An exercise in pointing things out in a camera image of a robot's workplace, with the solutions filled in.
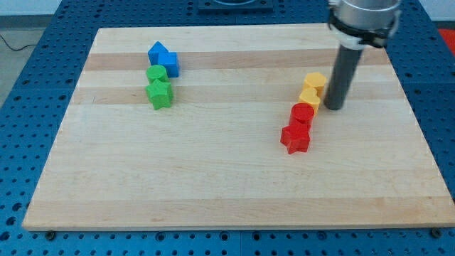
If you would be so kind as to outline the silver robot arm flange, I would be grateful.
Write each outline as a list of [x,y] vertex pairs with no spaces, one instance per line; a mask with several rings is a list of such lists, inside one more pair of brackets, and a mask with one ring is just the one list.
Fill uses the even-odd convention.
[[351,50],[383,48],[399,27],[400,0],[329,0],[328,27]]

